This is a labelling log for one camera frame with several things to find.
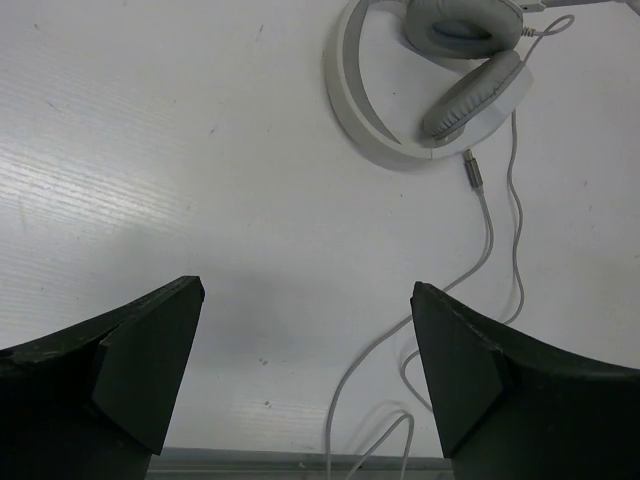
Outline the white grey over-ear headphones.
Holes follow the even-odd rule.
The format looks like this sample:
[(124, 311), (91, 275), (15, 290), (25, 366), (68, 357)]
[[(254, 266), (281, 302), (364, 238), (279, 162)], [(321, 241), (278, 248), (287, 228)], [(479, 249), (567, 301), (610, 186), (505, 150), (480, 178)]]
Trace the white grey over-ear headphones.
[(533, 83), (517, 1), (350, 1), (324, 76), (333, 113), (370, 159), (415, 166), (495, 133)]

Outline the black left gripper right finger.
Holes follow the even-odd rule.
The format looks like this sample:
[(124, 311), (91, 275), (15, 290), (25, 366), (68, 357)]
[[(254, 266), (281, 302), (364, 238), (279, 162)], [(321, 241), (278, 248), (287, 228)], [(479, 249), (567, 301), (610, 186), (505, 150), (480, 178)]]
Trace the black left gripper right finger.
[(638, 370), (546, 344), (431, 284), (415, 284), (411, 308), (456, 478), (638, 478)]

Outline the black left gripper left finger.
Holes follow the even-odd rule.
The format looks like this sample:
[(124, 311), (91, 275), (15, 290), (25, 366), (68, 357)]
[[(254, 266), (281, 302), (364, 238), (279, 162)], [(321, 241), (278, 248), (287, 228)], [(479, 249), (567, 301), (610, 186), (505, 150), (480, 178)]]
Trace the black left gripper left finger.
[(142, 479), (161, 453), (205, 290), (180, 277), (1, 351), (4, 479)]

